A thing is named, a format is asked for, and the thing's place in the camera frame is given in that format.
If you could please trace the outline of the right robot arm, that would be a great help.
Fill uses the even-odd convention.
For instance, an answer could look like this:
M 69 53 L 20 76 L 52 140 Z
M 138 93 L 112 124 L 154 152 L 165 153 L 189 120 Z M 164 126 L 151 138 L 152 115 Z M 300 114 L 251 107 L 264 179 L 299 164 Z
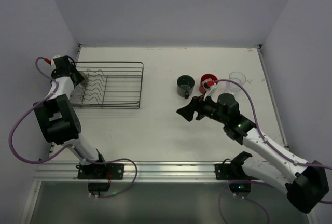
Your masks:
M 262 157 L 256 159 L 248 154 L 236 169 L 236 176 L 257 178 L 279 189 L 299 211 L 311 212 L 329 193 L 325 171 L 328 167 L 298 157 L 266 136 L 258 124 L 240 113 L 233 95 L 221 94 L 216 102 L 209 96 L 194 96 L 176 112 L 187 121 L 208 117 L 223 124 L 231 140 Z

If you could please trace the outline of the dark green mug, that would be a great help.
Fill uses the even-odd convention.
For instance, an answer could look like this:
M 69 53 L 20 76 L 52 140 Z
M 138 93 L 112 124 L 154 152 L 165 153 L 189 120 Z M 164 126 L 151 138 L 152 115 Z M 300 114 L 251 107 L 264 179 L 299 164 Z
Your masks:
M 181 75 L 177 79 L 177 94 L 188 99 L 193 92 L 195 80 L 189 75 Z

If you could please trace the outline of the clear plastic cup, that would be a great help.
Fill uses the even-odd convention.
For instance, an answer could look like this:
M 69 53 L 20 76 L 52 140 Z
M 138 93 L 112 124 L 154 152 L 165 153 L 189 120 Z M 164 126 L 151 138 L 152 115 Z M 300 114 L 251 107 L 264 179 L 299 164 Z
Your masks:
M 226 82 L 224 92 L 236 95 L 241 91 L 239 85 L 243 86 L 246 83 L 246 76 L 241 72 L 232 72 L 229 74 L 230 82 Z

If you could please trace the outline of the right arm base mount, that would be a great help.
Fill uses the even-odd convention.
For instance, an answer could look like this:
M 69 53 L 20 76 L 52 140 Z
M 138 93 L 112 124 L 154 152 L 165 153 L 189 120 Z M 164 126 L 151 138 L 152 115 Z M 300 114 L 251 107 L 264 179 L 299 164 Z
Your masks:
M 231 181 L 228 189 L 235 195 L 246 197 L 251 192 L 251 183 L 233 183 L 233 181 L 251 180 L 252 178 L 247 176 L 241 165 L 236 163 L 236 160 L 225 159 L 221 163 L 214 164 L 214 173 L 217 180 Z

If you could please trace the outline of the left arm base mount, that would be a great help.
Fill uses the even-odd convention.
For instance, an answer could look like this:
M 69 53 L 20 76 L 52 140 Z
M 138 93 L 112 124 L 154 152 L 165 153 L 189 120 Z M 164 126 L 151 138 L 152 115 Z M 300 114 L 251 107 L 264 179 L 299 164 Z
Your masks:
M 107 192 L 110 189 L 112 180 L 122 180 L 124 173 L 124 164 L 112 163 L 108 165 L 76 165 L 78 169 L 78 179 L 84 180 L 107 180 L 106 183 L 88 183 L 89 193 Z

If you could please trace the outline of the red mug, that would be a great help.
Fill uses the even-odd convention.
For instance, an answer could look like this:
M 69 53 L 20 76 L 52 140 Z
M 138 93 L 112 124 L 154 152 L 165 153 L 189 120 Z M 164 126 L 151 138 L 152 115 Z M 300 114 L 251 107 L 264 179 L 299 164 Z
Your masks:
M 199 91 L 201 94 L 206 94 L 216 88 L 218 78 L 213 74 L 204 74 L 200 79 Z

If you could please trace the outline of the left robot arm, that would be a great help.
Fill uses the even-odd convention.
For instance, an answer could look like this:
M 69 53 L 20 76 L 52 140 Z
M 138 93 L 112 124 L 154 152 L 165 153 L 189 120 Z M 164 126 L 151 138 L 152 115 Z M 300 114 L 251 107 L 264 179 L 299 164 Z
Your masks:
M 46 99 L 34 109 L 44 139 L 70 150 L 81 166 L 104 163 L 101 153 L 81 134 L 80 121 L 70 103 L 71 93 L 85 80 L 84 76 L 70 56 L 56 55 L 45 61 L 53 67 L 51 88 Z

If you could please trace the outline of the beige cup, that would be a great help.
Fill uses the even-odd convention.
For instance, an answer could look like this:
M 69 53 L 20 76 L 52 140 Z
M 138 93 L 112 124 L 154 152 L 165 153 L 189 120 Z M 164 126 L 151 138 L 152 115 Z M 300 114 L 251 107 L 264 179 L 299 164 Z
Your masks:
M 81 80 L 80 84 L 86 85 L 89 82 L 88 76 L 84 72 L 80 72 L 80 75 L 82 76 L 82 80 Z

